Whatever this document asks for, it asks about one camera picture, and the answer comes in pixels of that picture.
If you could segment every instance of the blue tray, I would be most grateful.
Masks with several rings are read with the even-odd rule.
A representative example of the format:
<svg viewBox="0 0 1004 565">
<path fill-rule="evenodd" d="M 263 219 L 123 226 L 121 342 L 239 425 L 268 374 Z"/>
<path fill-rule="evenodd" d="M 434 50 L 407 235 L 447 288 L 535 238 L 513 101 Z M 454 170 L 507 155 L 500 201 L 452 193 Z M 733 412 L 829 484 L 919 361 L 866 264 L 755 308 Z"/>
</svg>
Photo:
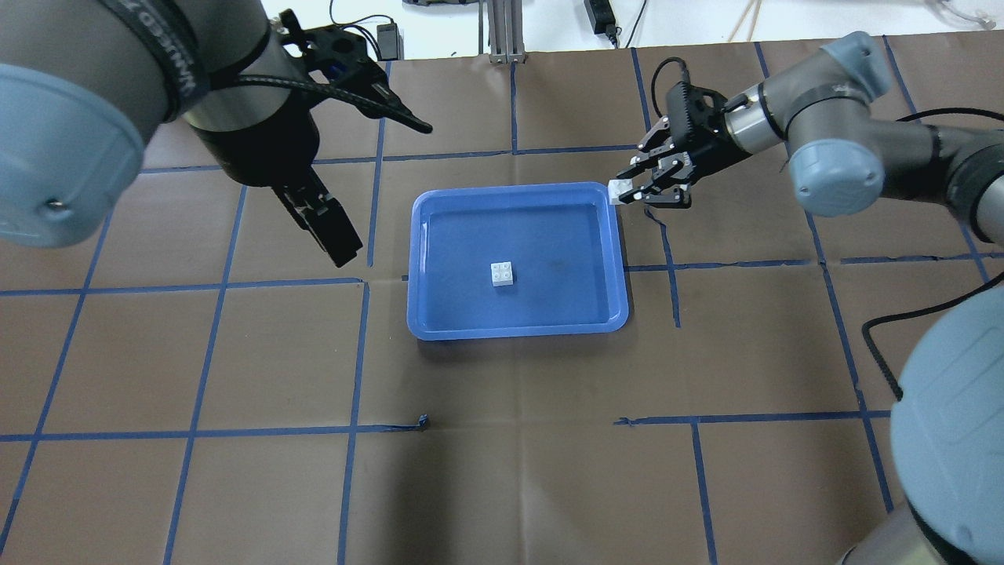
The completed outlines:
<svg viewBox="0 0 1004 565">
<path fill-rule="evenodd" d="M 514 284 L 493 287 L 504 261 Z M 427 341 L 613 332 L 622 264 L 601 184 L 427 192 L 412 209 L 408 327 Z"/>
</svg>

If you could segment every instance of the black power brick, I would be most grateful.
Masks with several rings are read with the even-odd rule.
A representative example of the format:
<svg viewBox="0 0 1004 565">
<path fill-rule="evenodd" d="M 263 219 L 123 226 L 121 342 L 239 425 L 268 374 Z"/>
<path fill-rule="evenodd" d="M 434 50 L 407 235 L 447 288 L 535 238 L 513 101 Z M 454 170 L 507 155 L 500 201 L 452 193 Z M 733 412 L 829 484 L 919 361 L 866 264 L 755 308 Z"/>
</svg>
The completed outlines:
<svg viewBox="0 0 1004 565">
<path fill-rule="evenodd" d="M 617 18 L 613 15 L 610 0 L 585 0 L 585 11 L 589 14 L 592 32 L 596 35 L 606 35 L 606 38 L 617 46 Z"/>
<path fill-rule="evenodd" d="M 376 26 L 376 45 L 380 46 L 380 60 L 401 58 L 401 33 L 398 24 L 385 23 Z"/>
</svg>

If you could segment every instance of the blue tape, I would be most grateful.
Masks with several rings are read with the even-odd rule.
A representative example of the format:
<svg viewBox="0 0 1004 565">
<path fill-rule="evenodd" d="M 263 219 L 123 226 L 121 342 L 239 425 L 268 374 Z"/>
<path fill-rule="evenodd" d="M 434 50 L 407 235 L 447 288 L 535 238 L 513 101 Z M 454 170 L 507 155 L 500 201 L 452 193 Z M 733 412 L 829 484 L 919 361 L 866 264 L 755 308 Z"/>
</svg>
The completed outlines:
<svg viewBox="0 0 1004 565">
<path fill-rule="evenodd" d="M 340 157 L 337 159 L 314 159 L 314 165 L 347 165 L 351 163 L 373 163 L 375 157 Z"/>
<path fill-rule="evenodd" d="M 677 292 L 677 269 L 673 262 L 673 251 L 670 249 L 670 237 L 667 233 L 666 224 L 652 215 L 652 208 L 645 207 L 645 215 L 652 221 L 659 224 L 659 229 L 663 236 L 663 252 L 666 254 L 667 272 L 670 274 L 670 299 L 673 301 L 673 323 L 680 328 L 680 296 Z"/>
<path fill-rule="evenodd" d="M 927 261 L 957 261 L 972 259 L 969 253 L 962 255 L 940 256 L 940 255 L 901 255 L 899 257 L 844 257 L 840 259 L 840 264 L 869 264 L 887 262 L 927 262 Z"/>
<path fill-rule="evenodd" d="M 324 287 L 328 285 L 358 285 L 361 278 L 295 278 L 289 280 L 256 280 L 253 282 L 228 282 L 227 289 L 271 289 L 275 287 Z"/>
<path fill-rule="evenodd" d="M 384 161 L 430 161 L 438 159 L 470 159 L 474 157 L 495 157 L 509 155 L 509 151 L 469 151 L 466 153 L 429 153 L 423 155 L 390 155 Z"/>
<path fill-rule="evenodd" d="M 854 396 L 857 398 L 858 410 L 861 413 L 861 422 L 864 427 L 864 436 L 868 442 L 868 450 L 871 452 L 871 463 L 875 468 L 875 476 L 878 480 L 878 490 L 882 492 L 883 503 L 886 505 L 886 512 L 893 512 L 893 497 L 890 495 L 889 483 L 886 479 L 886 469 L 882 463 L 882 456 L 878 454 L 878 445 L 875 442 L 874 430 L 871 428 L 871 420 L 868 419 L 868 405 L 864 400 L 864 393 L 858 385 L 857 366 L 854 364 L 854 356 L 850 352 L 850 341 L 847 339 L 847 329 L 843 323 L 843 315 L 840 313 L 840 305 L 836 299 L 836 291 L 833 289 L 833 279 L 826 265 L 826 254 L 822 249 L 822 242 L 819 239 L 819 230 L 816 229 L 815 220 L 812 215 L 805 212 L 805 220 L 809 224 L 812 232 L 812 240 L 819 254 L 819 266 L 822 268 L 823 279 L 826 282 L 826 294 L 829 296 L 829 305 L 833 311 L 833 319 L 836 322 L 836 330 L 840 336 L 840 345 L 843 347 L 843 357 L 847 363 L 847 371 L 850 373 L 850 383 L 854 389 Z"/>
<path fill-rule="evenodd" d="M 175 506 L 171 512 L 171 526 L 168 528 L 168 542 L 164 549 L 164 565 L 170 565 L 175 551 L 175 537 L 178 534 L 178 521 L 181 518 L 182 503 L 185 500 L 185 486 L 188 484 L 189 468 L 192 464 L 192 451 L 195 448 L 196 431 L 199 429 L 199 417 L 202 413 L 202 402 L 206 395 L 206 382 L 209 380 L 209 370 L 213 361 L 213 351 L 216 348 L 216 336 L 220 330 L 220 319 L 223 317 L 223 304 L 227 296 L 227 282 L 230 280 L 230 268 L 234 262 L 234 252 L 237 248 L 237 234 L 240 232 L 241 219 L 244 216 L 244 203 L 247 200 L 248 187 L 241 187 L 241 196 L 237 201 L 237 211 L 234 214 L 233 227 L 230 230 L 230 245 L 227 249 L 227 260 L 223 265 L 223 276 L 220 281 L 219 295 L 216 299 L 216 310 L 213 314 L 213 325 L 209 331 L 209 343 L 206 345 L 206 355 L 203 358 L 202 374 L 199 377 L 199 388 L 196 391 L 195 407 L 192 409 L 192 421 L 189 426 L 188 441 L 185 443 L 185 457 L 182 460 L 181 477 L 178 480 L 178 490 L 175 493 Z"/>
<path fill-rule="evenodd" d="M 362 288 L 362 307 L 359 311 L 359 338 L 355 350 L 355 383 L 352 388 L 352 413 L 349 419 L 351 432 L 345 453 L 345 475 L 341 485 L 341 520 L 338 524 L 338 565 L 345 563 L 345 548 L 348 544 L 348 509 L 352 494 L 352 472 L 355 468 L 355 442 L 359 425 L 359 399 L 362 395 L 362 362 L 365 358 L 366 330 L 369 321 L 369 285 Z"/>
<path fill-rule="evenodd" d="M 554 155 L 557 153 L 594 153 L 597 151 L 631 151 L 634 145 L 597 145 L 587 147 L 552 147 L 545 149 L 519 149 L 513 155 Z"/>
<path fill-rule="evenodd" d="M 758 268 L 764 266 L 801 266 L 810 264 L 809 259 L 778 259 L 764 261 L 735 261 L 735 262 L 690 262 L 677 263 L 674 268 L 686 270 L 688 268 L 722 268 L 726 266 L 738 266 L 741 268 Z"/>
<path fill-rule="evenodd" d="M 697 471 L 697 488 L 701 494 L 701 515 L 704 517 L 704 536 L 708 543 L 708 562 L 718 565 L 718 550 L 715 548 L 715 529 L 711 522 L 711 501 L 708 499 L 708 480 L 704 474 L 704 454 L 701 450 L 701 432 L 697 423 L 691 425 L 694 442 L 694 466 Z"/>
<path fill-rule="evenodd" d="M 693 416 L 647 416 L 644 418 L 621 417 L 613 426 L 676 426 L 697 423 L 743 423 L 743 422 L 797 422 L 813 420 L 853 420 L 862 417 L 862 412 L 787 412 L 761 414 L 706 414 Z"/>
<path fill-rule="evenodd" d="M 0 531 L 0 555 L 3 554 L 3 549 L 7 544 L 7 537 L 10 535 L 10 528 L 14 524 L 14 516 L 17 513 L 17 501 L 21 499 L 24 486 L 28 482 L 28 474 L 31 473 L 31 464 L 34 462 L 35 453 L 38 451 L 39 439 L 42 435 L 42 430 L 45 428 L 45 420 L 49 416 L 49 409 L 52 407 L 53 398 L 55 398 L 56 387 L 59 386 L 59 378 L 62 376 L 63 366 L 66 364 L 66 355 L 69 353 L 70 344 L 73 342 L 73 335 L 76 332 L 77 323 L 80 321 L 80 313 L 83 311 L 83 303 L 87 297 L 87 289 L 90 288 L 90 282 L 94 278 L 94 271 L 97 270 L 97 261 L 101 256 L 101 249 L 104 248 L 104 241 L 107 239 L 108 228 L 111 226 L 111 217 L 113 215 L 114 209 L 112 208 L 111 212 L 108 212 L 108 215 L 105 216 L 104 223 L 101 224 L 101 231 L 97 236 L 97 244 L 94 246 L 94 254 L 90 257 L 87 274 L 83 278 L 83 287 L 80 289 L 80 296 L 76 301 L 76 307 L 73 309 L 73 317 L 70 319 L 69 328 L 66 330 L 66 338 L 63 340 L 62 348 L 59 350 L 56 368 L 52 372 L 52 380 L 49 383 L 48 392 L 45 394 L 45 403 L 42 404 L 41 413 L 38 415 L 38 422 L 35 425 L 35 434 L 32 437 L 31 446 L 28 448 L 28 455 L 25 457 L 24 465 L 21 467 L 21 475 L 18 477 L 17 487 L 14 490 L 14 502 L 7 511 L 7 519 L 4 521 L 3 531 Z"/>
<path fill-rule="evenodd" d="M 222 171 L 223 167 L 219 165 L 197 165 L 194 167 L 157 167 L 152 169 L 143 169 L 140 171 L 141 175 L 157 175 L 160 173 L 197 173 L 199 171 Z"/>
<path fill-rule="evenodd" d="M 753 42 L 753 48 L 756 49 L 756 58 L 760 61 L 760 71 L 763 72 L 763 77 L 770 78 L 770 69 L 767 68 L 767 59 L 763 56 L 763 47 L 760 46 L 760 42 Z"/>
<path fill-rule="evenodd" d="M 635 80 L 638 82 L 638 95 L 642 99 L 642 117 L 645 130 L 652 128 L 652 116 L 649 115 L 649 98 L 645 95 L 645 78 L 642 77 L 642 63 L 638 60 L 638 49 L 631 48 L 632 62 L 635 64 Z"/>
</svg>

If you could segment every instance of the white block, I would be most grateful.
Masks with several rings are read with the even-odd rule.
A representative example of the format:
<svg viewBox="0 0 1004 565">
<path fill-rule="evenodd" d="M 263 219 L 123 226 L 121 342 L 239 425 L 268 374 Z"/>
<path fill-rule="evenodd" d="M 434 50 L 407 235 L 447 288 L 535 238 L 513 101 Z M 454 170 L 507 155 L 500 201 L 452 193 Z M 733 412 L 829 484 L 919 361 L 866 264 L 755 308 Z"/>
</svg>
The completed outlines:
<svg viewBox="0 0 1004 565">
<path fill-rule="evenodd" d="M 492 263 L 492 287 L 508 287 L 513 284 L 512 262 Z"/>
<path fill-rule="evenodd" d="M 633 188 L 635 188 L 635 185 L 631 179 L 611 179 L 610 182 L 606 183 L 606 197 L 609 199 L 610 205 L 619 206 L 623 204 L 620 201 L 620 195 Z"/>
</svg>

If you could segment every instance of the wire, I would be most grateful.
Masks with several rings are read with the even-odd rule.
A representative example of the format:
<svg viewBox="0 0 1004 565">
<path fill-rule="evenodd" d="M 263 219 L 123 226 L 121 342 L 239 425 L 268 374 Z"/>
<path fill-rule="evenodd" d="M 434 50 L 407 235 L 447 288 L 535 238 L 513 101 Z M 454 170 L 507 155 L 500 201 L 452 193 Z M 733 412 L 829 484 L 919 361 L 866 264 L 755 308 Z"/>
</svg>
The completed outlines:
<svg viewBox="0 0 1004 565">
<path fill-rule="evenodd" d="M 964 20 L 967 20 L 967 21 L 971 21 L 973 23 L 980 24 L 980 27 L 982 27 L 983 29 L 986 29 L 986 30 L 989 31 L 989 30 L 997 27 L 997 22 L 994 21 L 994 20 L 992 20 L 992 19 L 990 19 L 989 16 L 987 16 L 986 14 L 984 14 L 981 11 L 977 11 L 976 15 L 971 16 L 969 14 L 966 14 L 964 12 L 959 11 L 958 8 L 956 8 L 955 6 L 952 5 L 951 0 L 938 0 L 938 3 L 941 4 L 941 6 L 943 8 L 945 8 L 946 10 L 948 10 L 948 11 L 952 12 L 953 14 L 955 14 L 957 17 L 960 17 L 960 18 L 962 18 Z"/>
<path fill-rule="evenodd" d="M 631 28 L 631 35 L 628 36 L 628 42 L 624 43 L 624 48 L 631 47 L 631 42 L 635 39 L 635 32 L 638 31 L 638 24 L 642 21 L 642 14 L 645 13 L 645 7 L 649 5 L 649 0 L 644 0 L 642 2 L 642 9 L 638 11 L 638 17 L 635 18 L 635 25 Z"/>
<path fill-rule="evenodd" d="M 1004 121 L 1004 113 L 993 111 L 991 109 L 983 109 L 979 107 L 969 107 L 969 106 L 937 107 L 935 109 L 925 109 L 924 111 L 918 111 L 917 113 L 904 115 L 903 117 L 897 119 L 897 121 L 913 121 L 914 119 L 920 119 L 921 117 L 927 117 L 929 115 L 945 115 L 953 113 L 982 115 L 984 117 L 990 117 L 991 119 L 996 119 L 998 121 Z"/>
<path fill-rule="evenodd" d="M 756 8 L 753 10 L 753 23 L 750 24 L 750 31 L 746 34 L 746 41 L 753 40 L 753 31 L 756 30 L 756 22 L 760 19 L 760 7 L 763 6 L 763 0 L 756 0 Z"/>
<path fill-rule="evenodd" d="M 743 26 L 743 22 L 746 21 L 746 15 L 750 13 L 750 9 L 753 8 L 753 4 L 757 0 L 750 0 L 746 3 L 746 9 L 743 10 L 743 15 L 739 16 L 739 21 L 736 22 L 736 26 L 732 28 L 732 33 L 729 34 L 729 38 L 726 42 L 731 43 L 733 39 L 736 38 L 736 34 L 739 33 L 739 28 Z"/>
<path fill-rule="evenodd" d="M 874 358 L 875 364 L 878 365 L 878 370 L 882 371 L 882 376 L 886 378 L 886 382 L 889 383 L 890 388 L 893 390 L 893 395 L 896 396 L 897 400 L 903 400 L 903 389 L 900 388 L 900 383 L 896 381 L 896 376 L 893 374 L 893 370 L 889 368 L 889 363 L 886 362 L 886 358 L 883 357 L 882 353 L 878 351 L 878 346 L 875 345 L 874 340 L 871 338 L 871 329 L 875 326 L 881 326 L 883 324 L 888 324 L 890 322 L 901 322 L 903 320 L 912 320 L 914 318 L 921 318 L 922 316 L 928 316 L 930 314 L 936 314 L 950 308 L 955 308 L 960 304 L 966 302 L 967 300 L 993 289 L 1000 282 L 1004 280 L 1004 272 L 1001 272 L 997 276 L 994 276 L 985 285 L 967 293 L 957 299 L 951 300 L 947 303 L 940 304 L 938 306 L 931 306 L 928 308 L 923 308 L 921 310 L 915 310 L 913 312 L 905 312 L 903 314 L 894 314 L 891 316 L 883 316 L 881 318 L 875 318 L 874 320 L 868 320 L 861 326 L 861 336 L 864 338 L 864 345 L 868 346 L 868 351 L 871 352 L 871 357 Z"/>
<path fill-rule="evenodd" d="M 690 82 L 690 70 L 687 68 L 687 61 L 680 57 L 666 57 L 663 62 L 659 63 L 656 67 L 656 72 L 652 73 L 652 82 L 649 84 L 649 93 L 652 94 L 652 106 L 656 108 L 656 115 L 662 117 L 664 113 L 659 109 L 659 102 L 656 100 L 656 80 L 659 78 L 659 72 L 663 70 L 663 67 L 670 64 L 671 62 L 676 62 L 680 64 L 680 76 L 684 82 Z"/>
<path fill-rule="evenodd" d="M 371 14 L 371 15 L 368 15 L 368 16 L 366 16 L 364 18 L 359 18 L 359 19 L 357 19 L 355 21 L 349 21 L 349 22 L 345 22 L 345 23 L 338 23 L 338 22 L 334 21 L 334 0 L 329 0 L 328 3 L 327 3 L 327 17 L 331 18 L 331 23 L 333 23 L 334 25 L 342 26 L 342 27 L 344 27 L 346 25 L 351 25 L 353 23 L 363 22 L 363 21 L 366 21 L 366 20 L 372 19 L 372 18 L 387 18 L 391 23 L 397 23 L 397 22 L 394 21 L 394 18 L 392 18 L 391 16 L 389 16 L 387 14 Z"/>
<path fill-rule="evenodd" d="M 271 76 L 268 74 L 241 74 L 235 78 L 232 82 L 227 82 L 222 86 L 218 86 L 215 89 L 222 88 L 232 88 L 234 86 L 274 86 L 277 88 L 291 88 L 295 90 L 302 90 L 306 92 L 313 92 L 316 94 L 324 95 L 325 97 L 334 98 L 344 102 L 348 102 L 359 109 L 368 109 L 383 115 L 394 119 L 395 121 L 400 121 L 413 129 L 423 132 L 430 133 L 433 130 L 433 126 L 429 123 L 419 119 L 412 113 L 402 111 L 394 106 L 388 105 L 386 103 L 381 103 L 379 101 L 373 101 L 367 97 L 360 96 L 354 92 L 350 92 L 344 88 L 338 88 L 331 86 L 330 84 L 320 84 L 317 82 L 308 82 L 304 80 L 294 80 L 291 78 L 283 78 L 281 76 Z"/>
<path fill-rule="evenodd" d="M 376 44 L 376 38 L 368 29 L 362 27 L 361 25 L 355 25 L 354 23 L 349 23 L 341 26 L 341 29 L 357 29 L 359 33 L 366 39 L 366 43 L 369 43 L 373 48 L 373 53 L 376 54 L 376 58 L 380 60 L 384 59 L 384 53 L 380 50 L 380 45 Z"/>
</svg>

